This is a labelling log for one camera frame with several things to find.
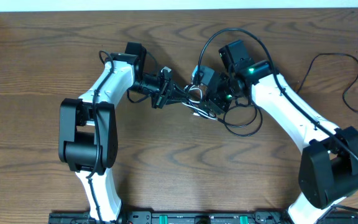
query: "wall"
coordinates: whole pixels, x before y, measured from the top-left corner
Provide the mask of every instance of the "wall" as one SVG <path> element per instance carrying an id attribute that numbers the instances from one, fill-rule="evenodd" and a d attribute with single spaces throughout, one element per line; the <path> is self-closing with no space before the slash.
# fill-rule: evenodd
<path id="1" fill-rule="evenodd" d="M 358 7 L 358 0 L 0 0 L 0 12 Z"/>

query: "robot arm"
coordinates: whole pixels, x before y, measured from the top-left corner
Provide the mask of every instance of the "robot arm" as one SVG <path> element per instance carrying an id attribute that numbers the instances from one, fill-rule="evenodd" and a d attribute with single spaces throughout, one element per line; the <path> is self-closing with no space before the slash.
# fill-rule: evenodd
<path id="1" fill-rule="evenodd" d="M 201 66 L 201 83 L 207 87 L 200 99 L 199 108 L 214 114 L 227 112 L 234 97 L 247 97 L 253 104 L 268 112 L 289 134 L 301 152 L 299 185 L 301 195 L 288 209 L 295 224 L 312 224 L 329 210 L 331 205 L 358 190 L 358 163 L 344 153 L 330 137 L 317 129 L 285 97 L 275 83 L 268 62 L 254 63 L 244 50 L 242 42 L 235 42 L 219 50 L 225 67 L 234 67 L 234 77 L 216 73 Z M 112 165 L 117 154 L 117 130 L 115 108 L 124 92 L 129 89 L 149 95 L 153 108 L 172 103 L 186 102 L 191 95 L 172 80 L 172 71 L 163 68 L 157 76 L 143 73 L 146 50 L 135 43 L 128 43 L 124 54 L 111 54 L 114 73 L 103 83 L 111 70 L 111 62 L 96 83 L 78 99 L 65 99 L 60 107 L 59 158 L 75 171 L 84 185 L 91 205 L 90 216 L 99 220 L 96 203 L 99 203 L 101 219 L 111 222 L 118 219 L 121 199 L 117 196 L 112 176 Z M 349 127 L 341 130 L 307 105 L 285 82 L 277 76 L 287 94 L 320 125 L 347 144 L 358 156 L 358 132 Z M 97 114 L 92 113 L 94 89 L 100 88 L 97 97 Z M 96 140 L 93 133 L 82 133 L 77 126 L 94 125 L 98 119 L 102 153 L 96 165 Z M 329 154 L 337 154 L 330 159 Z M 86 178 L 92 170 L 94 190 Z"/>
<path id="2" fill-rule="evenodd" d="M 278 80 L 297 105 L 307 111 L 308 114 L 312 115 L 315 120 L 318 120 L 321 125 L 331 133 L 336 133 L 335 129 L 339 127 L 323 118 L 303 101 L 291 87 L 288 86 L 281 74 L 278 75 Z M 284 96 L 282 96 L 280 90 L 277 88 L 273 75 L 264 77 L 259 80 L 258 84 L 252 85 L 251 95 L 253 102 L 268 112 L 288 133 L 301 153 L 304 148 L 310 145 L 309 142 L 311 140 L 315 139 L 317 141 L 322 141 L 329 137 L 321 130 L 316 129 L 308 119 L 306 119 Z M 345 199 L 345 197 L 335 200 L 332 204 L 339 203 L 343 199 Z M 288 214 L 294 223 L 313 224 L 322 217 L 328 209 L 329 206 L 324 209 L 316 208 L 307 200 L 305 195 L 301 193 L 296 202 L 288 209 Z"/>
<path id="3" fill-rule="evenodd" d="M 98 209 L 106 222 L 117 220 L 121 210 L 112 165 L 117 155 L 115 109 L 125 91 L 131 89 L 150 95 L 153 108 L 179 103 L 188 95 L 172 80 L 172 71 L 167 67 L 159 76 L 143 74 L 146 53 L 141 44 L 128 43 L 124 54 L 111 54 L 112 61 L 105 60 L 103 73 L 86 93 L 76 100 L 65 99 L 60 107 L 59 158 L 68 163 L 84 185 L 91 207 L 89 215 L 95 220 L 99 220 Z M 97 114 L 93 114 L 93 95 L 97 88 Z M 96 136 L 76 129 L 77 126 L 94 126 L 94 119 L 98 119 L 102 152 L 96 166 Z M 88 182 L 92 170 L 97 175 Z"/>

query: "green connector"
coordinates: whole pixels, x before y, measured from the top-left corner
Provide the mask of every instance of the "green connector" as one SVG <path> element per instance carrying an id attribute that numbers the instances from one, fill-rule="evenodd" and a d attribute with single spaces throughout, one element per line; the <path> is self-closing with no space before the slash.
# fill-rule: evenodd
<path id="1" fill-rule="evenodd" d="M 240 224 L 248 224 L 248 216 L 240 216 Z"/>
<path id="2" fill-rule="evenodd" d="M 160 215 L 160 224 L 168 224 L 168 216 Z"/>

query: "black cable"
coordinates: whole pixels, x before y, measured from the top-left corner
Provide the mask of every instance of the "black cable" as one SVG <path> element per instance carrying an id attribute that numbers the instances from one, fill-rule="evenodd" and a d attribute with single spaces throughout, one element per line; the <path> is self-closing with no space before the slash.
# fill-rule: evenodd
<path id="1" fill-rule="evenodd" d="M 240 106 L 239 106 L 239 105 L 233 106 L 232 108 L 229 108 L 227 112 L 229 112 L 230 110 L 232 110 L 232 109 L 234 109 L 234 108 L 237 108 L 237 107 L 240 107 Z M 221 122 L 221 123 L 224 125 L 224 127 L 225 127 L 230 133 L 232 133 L 232 134 L 235 135 L 235 136 L 238 136 L 238 137 L 249 137 L 249 136 L 252 136 L 252 135 L 256 134 L 256 133 L 260 130 L 260 128 L 262 127 L 262 123 L 264 122 L 264 119 L 263 119 L 262 112 L 261 112 L 260 108 L 259 108 L 258 106 L 256 106 L 255 104 L 253 104 L 253 107 L 255 108 L 255 116 L 254 116 L 254 118 L 253 118 L 250 122 L 248 122 L 247 124 L 243 124 L 243 125 L 236 126 L 236 125 L 234 125 L 234 124 L 229 124 L 229 123 L 225 122 L 227 112 L 223 115 L 223 119 L 221 119 L 221 120 L 218 119 L 218 121 Z M 259 115 L 260 115 L 260 123 L 259 123 L 258 127 L 257 127 L 254 131 L 252 131 L 252 132 L 250 132 L 250 133 L 247 133 L 247 134 L 238 134 L 238 133 L 235 133 L 234 131 L 230 130 L 229 127 L 232 127 L 232 128 L 243 128 L 243 127 L 246 127 L 246 126 L 250 125 L 251 123 L 253 123 L 253 122 L 255 121 L 256 117 L 257 117 L 257 111 L 259 112 Z"/>
<path id="2" fill-rule="evenodd" d="M 302 108 L 300 108 L 300 106 L 298 106 L 291 98 L 290 96 L 288 96 L 288 94 L 286 93 L 285 89 L 281 86 L 280 82 L 278 81 L 277 78 L 277 71 L 274 67 L 274 63 L 272 60 L 272 57 L 270 56 L 269 51 L 267 50 L 266 46 L 264 45 L 264 43 L 257 38 L 254 34 L 251 34 L 250 32 L 241 29 L 241 28 L 226 28 L 223 30 L 218 31 L 217 33 L 215 33 L 214 35 L 212 35 L 212 37 L 209 38 L 209 40 L 207 41 L 207 43 L 205 43 L 205 46 L 203 48 L 203 50 L 201 51 L 200 57 L 198 59 L 198 69 L 197 69 L 197 82 L 199 83 L 200 81 L 200 66 L 201 66 L 201 60 L 203 58 L 203 54 L 206 50 L 206 47 L 209 45 L 209 43 L 219 34 L 223 33 L 223 32 L 227 32 L 227 31 L 239 31 L 239 32 L 243 32 L 245 34 L 247 34 L 248 36 L 252 37 L 254 40 L 256 40 L 260 46 L 263 48 L 264 52 L 266 53 L 266 56 L 270 62 L 270 65 L 272 66 L 272 71 L 273 71 L 273 77 L 275 80 L 275 83 L 277 84 L 278 89 L 280 90 L 281 94 L 303 115 L 305 116 L 312 124 L 314 124 L 314 126 L 316 128 L 319 128 L 320 130 L 322 130 L 322 132 L 326 133 L 329 137 L 331 137 L 332 139 L 334 139 L 334 141 L 339 144 L 339 146 L 341 148 L 343 148 L 347 153 L 349 153 L 357 162 L 358 162 L 358 157 L 343 143 L 341 142 L 341 140 L 339 140 L 335 135 L 333 135 L 331 132 L 329 132 L 326 128 L 324 128 L 322 125 L 320 125 L 320 123 L 318 121 L 315 121 L 308 113 L 306 113 Z M 346 209 L 352 212 L 358 212 L 358 208 L 352 208 L 352 207 L 347 207 L 347 206 L 343 206 L 343 205 L 333 205 L 334 208 L 342 208 L 342 209 Z"/>
<path id="3" fill-rule="evenodd" d="M 104 51 L 104 50 L 100 50 L 99 51 L 99 58 L 102 61 L 103 64 L 106 63 L 106 61 L 103 60 L 102 58 L 102 53 L 106 54 L 108 56 L 108 59 L 111 62 L 111 68 L 109 73 L 106 75 L 106 77 L 102 80 L 102 82 L 98 85 L 98 87 L 94 90 L 93 92 L 93 98 L 92 98 L 92 112 L 93 112 L 93 121 L 94 121 L 94 133 L 95 133 L 95 138 L 96 138 L 96 160 L 95 160 L 95 164 L 94 167 L 91 171 L 91 173 L 89 174 L 89 176 L 87 176 L 87 179 L 92 178 L 92 176 L 94 175 L 94 173 L 96 172 L 96 166 L 98 165 L 99 161 L 100 161 L 100 156 L 101 156 L 101 146 L 100 146 L 100 133 L 99 133 L 99 123 L 98 123 L 98 114 L 97 114 L 97 108 L 96 108 L 96 99 L 99 96 L 99 92 L 100 89 L 102 88 L 102 86 L 104 85 L 104 83 L 107 81 L 107 79 L 109 79 L 109 77 L 111 76 L 111 74 L 114 71 L 114 63 L 113 63 L 113 59 L 111 57 L 111 55 Z"/>
<path id="4" fill-rule="evenodd" d="M 150 73 L 151 75 L 156 75 L 157 72 L 158 72 L 158 62 L 157 62 L 157 59 L 155 59 L 155 57 L 150 53 L 150 52 L 147 52 L 147 54 L 153 59 L 154 61 L 154 70 Z M 140 103 L 144 100 L 146 100 L 148 97 L 150 97 L 150 95 L 145 95 L 144 97 L 140 98 L 139 100 L 137 101 L 134 101 L 131 99 L 131 97 L 129 96 L 129 90 L 127 90 L 127 99 L 131 102 L 131 103 Z"/>
<path id="5" fill-rule="evenodd" d="M 191 105 L 191 106 L 194 106 L 195 108 L 198 108 L 193 102 L 191 102 L 190 100 L 188 100 L 188 104 Z M 202 113 L 200 113 L 198 110 L 195 110 L 193 108 L 190 108 L 192 109 L 193 111 L 195 111 L 200 117 L 204 118 L 204 119 L 209 119 L 207 116 L 203 115 Z"/>
<path id="6" fill-rule="evenodd" d="M 226 122 L 226 115 L 227 115 L 227 113 L 228 113 L 230 110 L 233 110 L 233 109 L 235 109 L 235 108 L 240 108 L 240 107 L 247 108 L 247 107 L 250 107 L 250 106 L 252 106 L 252 107 L 255 108 L 255 116 L 252 118 L 251 121 L 249 121 L 249 122 L 246 123 L 246 124 L 242 124 L 242 125 L 235 125 L 235 124 L 231 124 L 231 123 Z M 254 106 L 254 105 L 243 105 L 243 104 L 241 104 L 241 103 L 238 103 L 238 101 L 236 100 L 236 105 L 235 105 L 235 106 L 232 106 L 231 108 L 229 108 L 229 109 L 227 110 L 227 112 L 225 112 L 225 114 L 223 115 L 223 119 L 218 118 L 218 121 L 219 121 L 220 123 L 222 123 L 222 124 L 225 124 L 225 125 L 231 127 L 231 128 L 244 128 L 244 127 L 250 125 L 252 122 L 254 122 L 255 119 L 256 119 L 256 117 L 257 117 L 257 115 L 258 115 L 258 111 L 257 111 L 256 106 Z"/>
<path id="7" fill-rule="evenodd" d="M 151 72 L 152 75 L 156 75 L 157 72 L 158 72 L 158 62 L 157 62 L 157 59 L 155 59 L 155 57 L 150 53 L 150 52 L 147 52 L 147 54 L 153 59 L 154 61 L 154 70 Z"/>
<path id="8" fill-rule="evenodd" d="M 223 30 L 217 31 L 214 35 L 212 35 L 212 36 L 208 39 L 208 41 L 205 43 L 205 45 L 204 45 L 204 47 L 203 47 L 203 49 L 202 49 L 202 51 L 201 51 L 201 53 L 200 53 L 200 57 L 199 57 L 199 59 L 198 59 L 197 74 L 196 74 L 196 77 L 195 77 L 195 78 L 197 79 L 196 85 L 199 85 L 200 82 L 201 82 L 201 77 L 200 77 L 201 61 L 202 61 L 202 59 L 203 59 L 203 55 L 204 55 L 204 53 L 205 53 L 206 48 L 208 47 L 209 43 L 211 43 L 211 41 L 212 41 L 217 35 L 222 34 L 223 32 L 227 32 L 227 31 L 239 31 L 239 32 L 243 32 L 243 33 L 247 34 L 248 36 L 252 37 L 254 40 L 256 40 L 256 41 L 264 48 L 265 52 L 267 51 L 267 49 L 266 49 L 264 43 L 263 43 L 262 41 L 260 41 L 260 39 L 259 39 L 258 37 L 256 37 L 254 34 L 248 32 L 248 31 L 246 31 L 246 30 L 244 30 L 244 29 L 241 29 L 241 28 L 225 28 L 225 29 L 223 29 Z"/>
<path id="9" fill-rule="evenodd" d="M 341 141 L 339 140 L 335 135 L 333 135 L 331 132 L 329 132 L 326 128 L 324 128 L 322 125 L 320 125 L 319 121 L 315 121 L 308 113 L 306 113 L 302 108 L 300 108 L 300 106 L 298 106 L 291 98 L 290 96 L 288 96 L 288 94 L 286 93 L 285 89 L 281 86 L 280 82 L 278 81 L 277 78 L 277 71 L 274 67 L 273 64 L 273 60 L 269 54 L 269 52 L 267 51 L 267 49 L 265 50 L 266 55 L 270 61 L 270 64 L 272 66 L 272 71 L 273 71 L 273 77 L 275 80 L 275 83 L 277 84 L 278 89 L 280 90 L 281 94 L 303 115 L 305 116 L 312 124 L 314 124 L 314 126 L 320 130 L 322 130 L 322 132 L 324 132 L 325 134 L 327 134 L 330 138 L 332 138 L 341 148 L 343 148 L 347 153 L 349 153 L 357 162 L 358 162 L 358 157 Z M 352 211 L 352 212 L 358 212 L 358 208 L 352 208 L 352 207 L 348 207 L 348 206 L 344 206 L 344 205 L 332 205 L 332 207 L 334 208 L 341 208 L 341 209 L 345 209 L 348 211 Z"/>
<path id="10" fill-rule="evenodd" d="M 104 54 L 106 54 L 108 56 L 108 60 L 111 63 L 111 68 L 110 68 L 109 73 L 106 75 L 106 77 L 102 80 L 102 82 L 98 85 L 98 87 L 93 92 L 92 112 L 93 112 L 93 121 L 94 121 L 94 134 L 95 134 L 95 138 L 96 138 L 96 160 L 95 160 L 95 164 L 94 164 L 94 166 L 92 168 L 91 173 L 86 177 L 88 179 L 89 187 L 91 189 L 93 202 L 96 205 L 96 211 L 98 213 L 98 218 L 99 218 L 99 221 L 101 223 L 103 223 L 103 220 L 101 218 L 100 206 L 99 206 L 98 200 L 96 199 L 96 195 L 94 193 L 93 184 L 92 184 L 92 176 L 96 172 L 96 167 L 97 167 L 98 163 L 101 160 L 100 157 L 101 157 L 101 154 L 102 154 L 102 152 L 101 152 L 102 149 L 101 149 L 101 145 L 100 145 L 100 133 L 99 133 L 99 123 L 98 123 L 96 99 L 99 96 L 99 92 L 100 92 L 101 87 L 104 85 L 104 83 L 107 81 L 107 79 L 111 76 L 111 74 L 114 71 L 114 62 L 113 62 L 113 59 L 112 59 L 111 55 L 109 53 L 107 53 L 106 51 L 103 51 L 103 50 L 99 51 L 99 58 L 100 58 L 100 61 L 102 61 L 103 64 L 105 64 L 106 61 L 103 60 L 102 55 L 101 55 L 102 53 L 104 53 Z"/>
<path id="11" fill-rule="evenodd" d="M 309 66 L 309 69 L 308 69 L 308 71 L 306 72 L 306 75 L 305 75 L 305 77 L 303 78 L 303 80 L 302 80 L 302 82 L 301 82 L 301 85 L 299 86 L 299 89 L 296 91 L 296 93 L 299 93 L 300 90 L 302 89 L 302 86 L 303 86 L 303 84 L 305 83 L 306 78 L 307 78 L 307 76 L 308 76 L 309 73 L 310 73 L 310 70 L 311 70 L 311 67 L 312 67 L 312 65 L 313 65 L 313 62 L 314 62 L 318 57 L 320 57 L 320 56 L 322 56 L 322 55 L 337 55 L 337 56 L 350 57 L 351 59 L 355 60 L 355 61 L 357 62 L 357 65 L 358 65 L 358 59 L 357 59 L 355 56 L 350 55 L 350 54 L 345 54 L 345 53 L 321 53 L 321 54 L 318 54 L 318 55 L 315 56 L 314 59 L 311 61 L 310 66 Z M 345 90 L 343 91 L 342 100 L 343 100 L 343 102 L 345 103 L 345 105 L 346 105 L 351 111 L 353 111 L 353 112 L 355 112 L 355 113 L 358 114 L 358 110 L 356 110 L 356 109 L 354 109 L 353 107 L 351 107 L 351 106 L 347 103 L 347 101 L 346 101 L 346 99 L 345 99 L 345 96 L 346 96 L 347 91 L 352 87 L 353 84 L 355 84 L 355 82 L 356 82 L 357 80 L 358 80 L 358 72 L 357 72 L 357 76 L 356 76 L 356 78 L 354 79 L 354 81 L 353 81 L 348 87 L 346 87 Z"/>
<path id="12" fill-rule="evenodd" d="M 94 188 L 93 188 L 93 184 L 92 184 L 92 178 L 89 178 L 88 179 L 88 184 L 89 184 L 89 187 L 91 188 L 91 195 L 92 195 L 92 198 L 93 198 L 93 201 L 94 201 L 94 204 L 96 206 L 96 211 L 98 213 L 98 218 L 99 218 L 99 221 L 100 223 L 104 223 L 103 220 L 102 220 L 102 215 L 100 213 L 100 206 L 99 206 L 99 203 L 96 199 L 96 195 L 94 193 Z"/>
<path id="13" fill-rule="evenodd" d="M 140 102 L 146 100 L 149 96 L 150 96 L 150 95 L 145 95 L 145 96 L 143 96 L 142 98 L 140 98 L 139 100 L 134 101 L 134 100 L 132 100 L 131 97 L 129 96 L 129 90 L 127 90 L 127 98 L 128 98 L 128 100 L 129 100 L 131 103 L 140 103 Z"/>

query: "wooden table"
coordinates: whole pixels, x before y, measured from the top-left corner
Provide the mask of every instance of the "wooden table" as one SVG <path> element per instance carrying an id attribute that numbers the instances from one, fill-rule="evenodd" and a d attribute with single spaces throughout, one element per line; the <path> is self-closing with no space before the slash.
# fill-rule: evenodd
<path id="1" fill-rule="evenodd" d="M 98 50 L 123 52 L 128 41 L 141 42 L 185 84 L 204 43 L 225 27 L 259 36 L 293 87 L 317 53 L 358 58 L 358 9 L 0 13 L 0 223 L 46 223 L 52 211 L 88 209 L 83 186 L 58 158 L 58 119 L 62 100 L 100 76 Z M 256 60 L 265 58 L 254 40 L 230 33 L 212 42 L 203 64 L 223 70 L 218 49 L 236 39 Z M 341 100 L 356 73 L 349 58 L 322 57 L 301 96 L 339 126 L 358 129 L 358 115 Z M 347 98 L 358 108 L 358 82 Z M 230 116 L 246 121 L 252 112 Z M 149 100 L 123 98 L 116 119 L 114 180 L 125 204 L 244 211 L 287 208 L 300 193 L 300 153 L 267 113 L 249 138 L 183 105 L 154 110 Z M 344 204 L 358 207 L 358 192 Z"/>

